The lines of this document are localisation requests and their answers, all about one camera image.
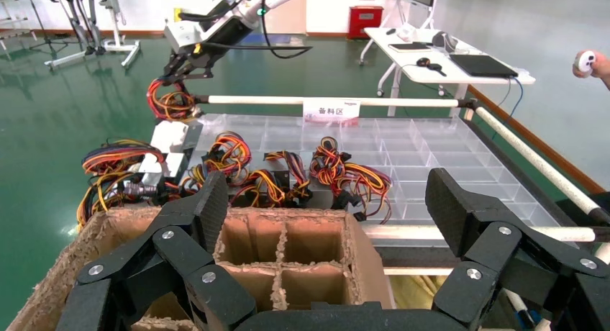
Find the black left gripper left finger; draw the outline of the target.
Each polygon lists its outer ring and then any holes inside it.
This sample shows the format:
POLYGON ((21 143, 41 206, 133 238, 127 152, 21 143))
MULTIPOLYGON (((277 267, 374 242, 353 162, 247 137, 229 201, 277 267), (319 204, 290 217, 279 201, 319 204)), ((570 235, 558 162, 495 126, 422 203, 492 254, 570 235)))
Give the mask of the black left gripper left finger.
POLYGON ((257 307, 213 256, 227 209, 226 178, 212 172, 194 195, 166 203, 142 235, 81 269, 57 328, 129 330, 174 294, 198 329, 237 329, 257 307))

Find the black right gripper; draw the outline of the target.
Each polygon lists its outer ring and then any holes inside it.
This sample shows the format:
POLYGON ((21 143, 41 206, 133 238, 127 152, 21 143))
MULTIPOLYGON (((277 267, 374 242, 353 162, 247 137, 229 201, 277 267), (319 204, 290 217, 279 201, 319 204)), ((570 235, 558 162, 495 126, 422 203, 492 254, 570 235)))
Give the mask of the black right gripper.
POLYGON ((247 37, 253 28, 244 24, 238 17, 221 19, 221 26, 212 30, 208 38, 196 45, 189 54, 190 58, 183 53, 171 53, 168 63, 163 69, 160 77, 162 84, 174 84, 184 79, 208 79, 213 78, 211 69, 214 62, 210 57, 222 57, 229 50, 227 46, 240 43, 247 37))

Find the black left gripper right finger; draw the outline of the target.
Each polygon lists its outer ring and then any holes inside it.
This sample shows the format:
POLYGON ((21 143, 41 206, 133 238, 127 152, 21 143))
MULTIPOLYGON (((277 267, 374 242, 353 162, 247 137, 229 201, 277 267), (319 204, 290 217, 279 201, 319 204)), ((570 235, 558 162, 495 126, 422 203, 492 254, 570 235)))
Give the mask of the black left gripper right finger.
POLYGON ((506 289, 536 305, 552 330, 609 328, 602 260, 534 230, 496 197, 463 189, 443 168, 429 172, 425 203, 460 259, 434 296, 434 311, 475 330, 506 289))

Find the person's hand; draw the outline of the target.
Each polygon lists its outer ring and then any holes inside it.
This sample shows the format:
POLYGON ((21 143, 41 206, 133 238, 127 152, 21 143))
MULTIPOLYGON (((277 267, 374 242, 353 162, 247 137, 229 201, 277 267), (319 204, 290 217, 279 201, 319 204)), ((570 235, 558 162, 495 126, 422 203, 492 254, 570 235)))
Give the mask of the person's hand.
POLYGON ((573 74, 578 78, 609 80, 609 58, 595 50, 580 51, 574 60, 573 74))

